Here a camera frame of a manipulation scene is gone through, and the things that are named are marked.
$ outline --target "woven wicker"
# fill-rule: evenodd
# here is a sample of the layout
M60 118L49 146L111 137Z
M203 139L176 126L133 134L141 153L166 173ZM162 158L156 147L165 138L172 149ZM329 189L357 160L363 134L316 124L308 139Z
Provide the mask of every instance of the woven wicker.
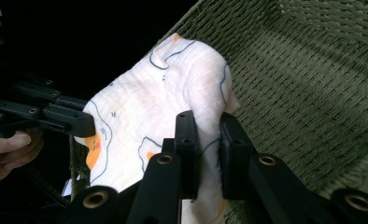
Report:
M173 32L225 57L259 152L323 197L368 193L367 0L200 0L159 43Z

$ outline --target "dark background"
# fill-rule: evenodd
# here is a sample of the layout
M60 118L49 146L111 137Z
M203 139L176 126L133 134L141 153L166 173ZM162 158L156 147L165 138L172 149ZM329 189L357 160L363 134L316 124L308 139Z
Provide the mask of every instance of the dark background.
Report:
M0 59L89 100L140 61L195 2L0 0ZM45 131L44 138L30 165L61 192L70 178L68 136ZM0 181L0 223L54 223L62 209L22 168Z

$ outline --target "clamp jaw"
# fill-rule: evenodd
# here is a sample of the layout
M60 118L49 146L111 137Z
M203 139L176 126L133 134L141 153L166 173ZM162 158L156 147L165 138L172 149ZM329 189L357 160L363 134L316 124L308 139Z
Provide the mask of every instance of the clamp jaw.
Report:
M120 193L107 186L84 189L58 224L181 223L181 200L196 200L198 191L195 127L191 111L178 114L175 138L163 139L140 181ZM233 115L222 115L220 130L222 194L245 203L248 223L368 224L367 193L338 189L330 200L322 198L283 160L258 153Z
M23 77L0 80L0 137L24 129L48 129L78 137L95 134L93 117L82 112L87 101L62 95L51 88L54 82L50 79Z

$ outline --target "cloth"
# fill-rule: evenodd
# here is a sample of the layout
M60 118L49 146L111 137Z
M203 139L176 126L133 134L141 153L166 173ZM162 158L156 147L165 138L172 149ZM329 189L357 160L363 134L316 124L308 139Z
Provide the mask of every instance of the cloth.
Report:
M89 148L91 186L118 192L140 180L164 138L175 137L176 115L192 110L200 143L198 198L183 200L182 223L223 223L226 201L219 172L219 119L239 103L227 62L207 44L172 34L130 70L97 92L84 112L96 135Z

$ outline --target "hand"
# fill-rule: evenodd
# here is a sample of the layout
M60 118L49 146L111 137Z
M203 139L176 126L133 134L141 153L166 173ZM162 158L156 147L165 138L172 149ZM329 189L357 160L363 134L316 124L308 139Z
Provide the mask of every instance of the hand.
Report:
M29 163L44 146L42 132L16 131L10 138L0 138L0 180L14 169Z

